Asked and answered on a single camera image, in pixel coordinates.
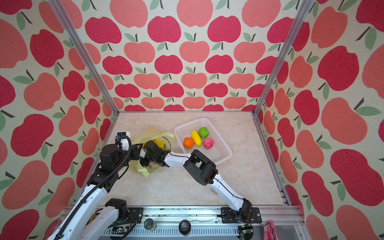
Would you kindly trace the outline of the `yellow banana toy fruit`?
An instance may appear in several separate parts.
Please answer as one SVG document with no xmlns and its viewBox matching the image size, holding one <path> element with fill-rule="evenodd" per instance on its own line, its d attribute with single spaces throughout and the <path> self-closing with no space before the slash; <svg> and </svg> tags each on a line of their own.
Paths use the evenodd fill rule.
<svg viewBox="0 0 384 240">
<path fill-rule="evenodd" d="M 161 141 L 161 140 L 158 140 L 158 139 L 154 139 L 154 142 L 155 144 L 162 150 L 165 149 L 165 144 Z"/>
</svg>

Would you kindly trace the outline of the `yellow plastic bag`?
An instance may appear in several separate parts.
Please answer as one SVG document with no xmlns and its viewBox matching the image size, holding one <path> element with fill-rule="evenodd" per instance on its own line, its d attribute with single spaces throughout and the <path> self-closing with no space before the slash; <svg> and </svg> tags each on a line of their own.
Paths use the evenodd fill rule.
<svg viewBox="0 0 384 240">
<path fill-rule="evenodd" d="M 133 163 L 139 175 L 148 177 L 151 173 L 168 167 L 165 163 L 165 156 L 170 152 L 174 139 L 172 133 L 160 133 L 153 126 L 149 126 L 133 140 L 133 144 L 142 147 L 138 162 Z"/>
</svg>

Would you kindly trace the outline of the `orange toy fruit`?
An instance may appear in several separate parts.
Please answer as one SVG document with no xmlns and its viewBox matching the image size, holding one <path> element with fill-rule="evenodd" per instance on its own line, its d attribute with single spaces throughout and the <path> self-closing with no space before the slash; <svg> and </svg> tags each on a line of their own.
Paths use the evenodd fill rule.
<svg viewBox="0 0 384 240">
<path fill-rule="evenodd" d="M 195 145 L 195 141 L 192 138 L 185 138 L 184 139 L 183 146 L 186 149 L 191 149 L 194 147 L 194 145 Z"/>
</svg>

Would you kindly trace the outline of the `yellow elongated toy fruit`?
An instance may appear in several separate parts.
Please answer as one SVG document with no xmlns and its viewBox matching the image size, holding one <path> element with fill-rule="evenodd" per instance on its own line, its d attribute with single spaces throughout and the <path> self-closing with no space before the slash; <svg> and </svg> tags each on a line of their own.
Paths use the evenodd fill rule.
<svg viewBox="0 0 384 240">
<path fill-rule="evenodd" d="M 201 147 L 203 145 L 203 141 L 202 141 L 202 139 L 201 139 L 201 137 L 197 131 L 192 131 L 191 137 L 198 147 Z"/>
</svg>

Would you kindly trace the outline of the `green toy fruit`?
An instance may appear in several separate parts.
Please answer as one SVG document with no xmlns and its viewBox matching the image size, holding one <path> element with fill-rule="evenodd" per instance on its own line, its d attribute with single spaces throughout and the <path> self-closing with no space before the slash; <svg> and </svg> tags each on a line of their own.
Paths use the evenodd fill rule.
<svg viewBox="0 0 384 240">
<path fill-rule="evenodd" d="M 202 127 L 198 130 L 198 134 L 201 138 L 205 139 L 209 136 L 210 132 L 206 127 Z"/>
</svg>

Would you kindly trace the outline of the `pink toy fruit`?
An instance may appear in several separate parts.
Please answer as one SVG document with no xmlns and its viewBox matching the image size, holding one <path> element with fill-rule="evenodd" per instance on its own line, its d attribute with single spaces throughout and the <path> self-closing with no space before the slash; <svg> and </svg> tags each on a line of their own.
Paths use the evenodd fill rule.
<svg viewBox="0 0 384 240">
<path fill-rule="evenodd" d="M 205 149 L 211 149 L 214 146 L 214 141 L 210 138 L 206 138 L 203 141 L 203 146 Z"/>
</svg>

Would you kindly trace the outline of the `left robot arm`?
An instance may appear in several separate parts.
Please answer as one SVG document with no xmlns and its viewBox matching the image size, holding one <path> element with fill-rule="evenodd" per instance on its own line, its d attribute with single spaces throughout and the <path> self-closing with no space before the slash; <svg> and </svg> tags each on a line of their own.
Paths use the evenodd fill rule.
<svg viewBox="0 0 384 240">
<path fill-rule="evenodd" d="M 131 160 L 138 160 L 142 144 L 109 144 L 100 153 L 100 162 L 87 182 L 80 200 L 75 204 L 50 240 L 97 240 L 109 228 L 122 228 L 125 238 L 141 223 L 142 208 L 128 208 L 121 199 L 110 199 L 99 210 L 100 202 L 119 179 L 119 170 Z"/>
</svg>

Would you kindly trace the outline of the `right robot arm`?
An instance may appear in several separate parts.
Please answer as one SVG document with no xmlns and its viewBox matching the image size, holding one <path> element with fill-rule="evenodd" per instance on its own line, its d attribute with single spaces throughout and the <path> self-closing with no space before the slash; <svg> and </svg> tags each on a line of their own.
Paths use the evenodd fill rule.
<svg viewBox="0 0 384 240">
<path fill-rule="evenodd" d="M 200 151 L 178 154 L 163 150 L 155 141 L 150 140 L 140 150 L 140 161 L 144 165 L 153 162 L 160 167 L 183 167 L 196 182 L 210 187 L 226 201 L 232 210 L 228 219 L 245 224 L 251 222 L 252 203 L 237 194 L 221 177 L 215 163 Z"/>
</svg>

